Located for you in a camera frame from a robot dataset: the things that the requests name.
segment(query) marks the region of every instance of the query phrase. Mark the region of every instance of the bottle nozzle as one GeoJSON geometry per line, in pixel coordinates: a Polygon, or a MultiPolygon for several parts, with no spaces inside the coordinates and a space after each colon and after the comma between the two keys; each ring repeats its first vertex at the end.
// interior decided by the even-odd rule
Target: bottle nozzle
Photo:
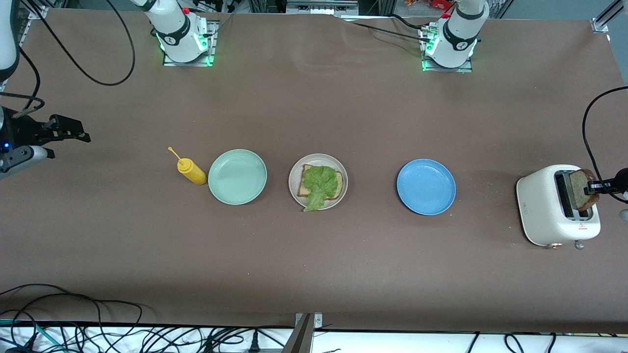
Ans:
{"type": "Polygon", "coordinates": [[[170,151],[170,152],[174,153],[174,154],[175,154],[175,156],[176,156],[179,160],[181,160],[181,157],[179,157],[179,155],[175,152],[175,150],[173,150],[173,149],[172,149],[172,147],[168,147],[168,151],[170,151]]]}

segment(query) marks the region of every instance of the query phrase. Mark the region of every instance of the green lettuce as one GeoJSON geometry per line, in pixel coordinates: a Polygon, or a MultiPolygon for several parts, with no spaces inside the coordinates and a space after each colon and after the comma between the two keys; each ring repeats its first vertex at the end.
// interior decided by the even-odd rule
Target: green lettuce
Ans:
{"type": "Polygon", "coordinates": [[[325,204],[325,199],[333,197],[338,188],[336,171],[328,166],[313,166],[305,171],[303,184],[310,189],[308,206],[304,212],[319,210],[325,204]]]}

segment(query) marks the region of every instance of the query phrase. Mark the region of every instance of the mustard bottle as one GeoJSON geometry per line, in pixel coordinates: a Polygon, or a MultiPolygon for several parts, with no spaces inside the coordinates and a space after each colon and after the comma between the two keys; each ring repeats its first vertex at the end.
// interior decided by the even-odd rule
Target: mustard bottle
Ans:
{"type": "Polygon", "coordinates": [[[196,163],[189,158],[179,157],[172,147],[168,147],[168,151],[174,153],[179,159],[179,161],[176,162],[176,169],[179,170],[179,173],[185,175],[186,178],[190,179],[190,181],[196,185],[203,185],[204,183],[207,183],[207,175],[196,165],[196,163]]]}

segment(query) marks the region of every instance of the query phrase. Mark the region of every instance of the toasted bread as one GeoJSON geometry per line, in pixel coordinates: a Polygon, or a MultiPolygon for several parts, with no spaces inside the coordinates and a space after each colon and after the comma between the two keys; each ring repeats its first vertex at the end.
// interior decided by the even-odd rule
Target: toasted bread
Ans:
{"type": "MultiPolygon", "coordinates": [[[[313,167],[313,165],[306,164],[303,166],[303,173],[301,174],[301,185],[299,185],[299,193],[297,194],[297,196],[299,197],[307,197],[310,194],[310,189],[306,188],[303,184],[303,177],[305,176],[305,171],[307,171],[311,167],[313,167]]],[[[342,179],[342,174],[340,174],[339,171],[336,171],[336,180],[338,180],[338,188],[336,188],[336,193],[333,195],[333,197],[328,197],[325,200],[335,200],[340,196],[342,188],[344,187],[344,181],[342,179]]]]}
{"type": "Polygon", "coordinates": [[[589,182],[595,180],[595,175],[588,169],[580,169],[569,174],[573,198],[578,211],[583,212],[600,200],[600,195],[585,195],[585,188],[589,182]]]}

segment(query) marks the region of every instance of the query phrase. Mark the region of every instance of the brown paper tabletop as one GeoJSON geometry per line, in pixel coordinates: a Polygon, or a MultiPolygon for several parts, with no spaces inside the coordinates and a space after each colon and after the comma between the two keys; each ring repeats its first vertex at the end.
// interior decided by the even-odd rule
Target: brown paper tabletop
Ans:
{"type": "MultiPolygon", "coordinates": [[[[324,15],[237,14],[220,30],[214,67],[162,67],[147,17],[123,16],[137,65],[117,87],[84,77],[41,23],[26,37],[46,100],[33,118],[80,119],[92,142],[49,144],[55,160],[0,181],[2,289],[53,283],[136,301],[152,308],[151,323],[289,325],[296,312],[323,312],[339,329],[626,331],[622,205],[602,197],[600,235],[582,251],[552,251],[525,238],[514,192],[548,165],[590,168],[583,112],[622,80],[588,22],[488,21],[474,72],[453,74],[421,71],[412,40],[324,15]],[[247,205],[222,204],[177,172],[168,146],[204,170],[250,149],[268,183],[247,205]],[[336,207],[306,214],[287,180],[311,153],[338,158],[349,189],[336,207]],[[414,214],[397,196],[398,171],[417,158],[455,177],[444,214],[414,214]]],[[[53,10],[48,20],[93,76],[127,72],[129,44],[111,11],[53,10]]],[[[22,60],[6,92],[33,85],[22,60]]],[[[627,166],[626,111],[621,92],[590,115],[606,178],[627,166]]],[[[74,301],[45,306],[38,318],[96,320],[74,301]]],[[[134,315],[116,308],[104,320],[134,315]]]]}

